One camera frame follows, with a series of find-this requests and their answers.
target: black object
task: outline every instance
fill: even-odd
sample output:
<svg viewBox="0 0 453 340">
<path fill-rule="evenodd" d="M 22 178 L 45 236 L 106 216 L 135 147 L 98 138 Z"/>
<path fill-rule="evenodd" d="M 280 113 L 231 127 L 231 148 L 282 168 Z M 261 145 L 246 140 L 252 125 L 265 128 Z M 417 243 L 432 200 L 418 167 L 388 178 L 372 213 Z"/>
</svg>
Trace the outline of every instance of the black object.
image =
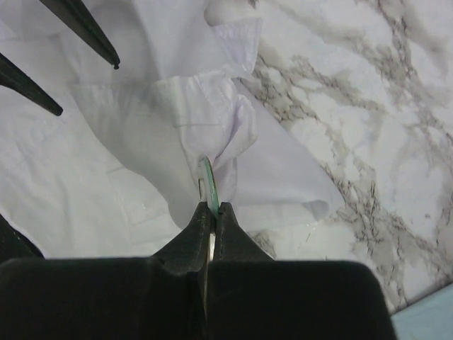
<svg viewBox="0 0 453 340">
<path fill-rule="evenodd" d="M 1 53 L 0 85 L 20 93 L 54 115 L 61 115 L 63 112 L 60 105 Z"/>
<path fill-rule="evenodd" d="M 42 254 L 20 232 L 13 229 L 0 215 L 0 264 L 9 259 L 40 257 Z"/>
<path fill-rule="evenodd" d="M 120 58 L 115 48 L 81 0 L 40 1 L 115 69 L 119 67 Z M 56 116 L 63 112 L 60 105 L 2 54 L 0 54 L 0 86 L 20 93 Z"/>
<path fill-rule="evenodd" d="M 209 262 L 210 232 L 216 235 Z M 396 339 L 369 269 L 273 261 L 200 203 L 149 258 L 0 266 L 0 339 Z"/>
<path fill-rule="evenodd" d="M 120 58 L 82 0 L 40 0 L 115 69 Z"/>
</svg>

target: white marble surface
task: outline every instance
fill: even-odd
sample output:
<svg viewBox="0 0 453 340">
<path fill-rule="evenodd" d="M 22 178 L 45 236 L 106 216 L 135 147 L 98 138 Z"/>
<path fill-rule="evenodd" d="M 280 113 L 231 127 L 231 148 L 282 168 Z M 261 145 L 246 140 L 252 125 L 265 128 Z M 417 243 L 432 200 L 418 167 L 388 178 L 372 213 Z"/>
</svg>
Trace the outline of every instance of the white marble surface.
<svg viewBox="0 0 453 340">
<path fill-rule="evenodd" d="M 328 220 L 256 240 L 279 259 L 367 264 L 392 312 L 448 284 L 453 1 L 217 3 L 212 23 L 263 18 L 255 80 L 245 84 L 345 199 Z"/>
</svg>

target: folded cloth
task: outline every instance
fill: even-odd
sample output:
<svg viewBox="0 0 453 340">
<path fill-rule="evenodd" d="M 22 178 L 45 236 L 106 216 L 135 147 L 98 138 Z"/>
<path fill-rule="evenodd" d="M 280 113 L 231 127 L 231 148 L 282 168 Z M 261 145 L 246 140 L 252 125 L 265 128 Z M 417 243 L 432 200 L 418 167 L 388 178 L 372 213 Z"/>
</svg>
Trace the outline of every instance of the folded cloth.
<svg viewBox="0 0 453 340">
<path fill-rule="evenodd" d="M 46 257 L 152 254 L 191 218 L 205 155 L 246 230 L 342 204 L 235 80 L 253 71 L 260 19 L 212 28 L 205 0 L 87 1 L 120 55 L 114 71 L 59 23 L 31 34 L 30 0 L 3 2 L 0 50 L 64 108 L 52 117 L 0 88 L 0 213 Z"/>
</svg>

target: fabric fold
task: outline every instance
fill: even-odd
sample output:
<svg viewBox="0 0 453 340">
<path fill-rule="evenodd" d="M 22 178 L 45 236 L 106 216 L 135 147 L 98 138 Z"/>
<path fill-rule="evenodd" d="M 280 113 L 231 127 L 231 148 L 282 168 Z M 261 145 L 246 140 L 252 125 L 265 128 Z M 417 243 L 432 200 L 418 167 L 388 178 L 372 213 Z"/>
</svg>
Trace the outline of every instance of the fabric fold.
<svg viewBox="0 0 453 340">
<path fill-rule="evenodd" d="M 122 60 L 114 71 L 70 30 L 11 25 L 7 16 L 31 15 L 32 3 L 5 1 L 0 50 L 65 110 L 51 119 L 13 97 L 0 107 L 14 132 L 0 135 L 0 213 L 46 256 L 152 254 L 192 217 L 201 156 L 245 230 L 319 219 L 342 204 L 238 80 L 253 71 L 259 18 L 210 27 L 207 0 L 88 0 Z"/>
</svg>

